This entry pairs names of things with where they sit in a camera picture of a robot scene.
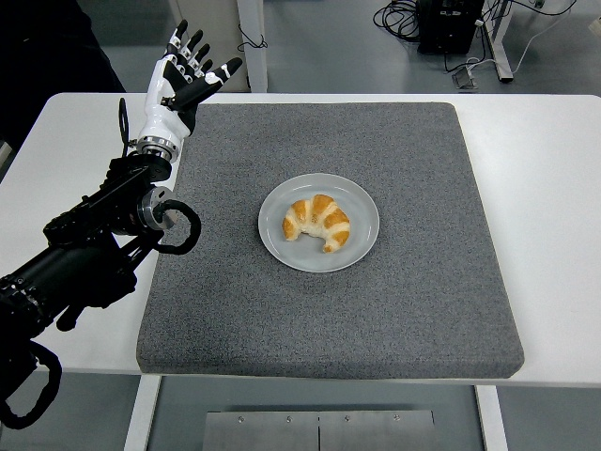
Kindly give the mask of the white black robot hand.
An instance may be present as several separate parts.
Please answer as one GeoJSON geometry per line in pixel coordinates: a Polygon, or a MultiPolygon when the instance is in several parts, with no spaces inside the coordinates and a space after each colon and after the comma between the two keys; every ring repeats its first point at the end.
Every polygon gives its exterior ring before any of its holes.
{"type": "Polygon", "coordinates": [[[141,140],[159,137],[175,143],[193,133],[198,105],[217,93],[241,67],[238,57],[215,67],[207,58],[210,46],[200,41],[203,31],[184,38],[183,20],[156,62],[146,93],[146,124],[141,140]]]}

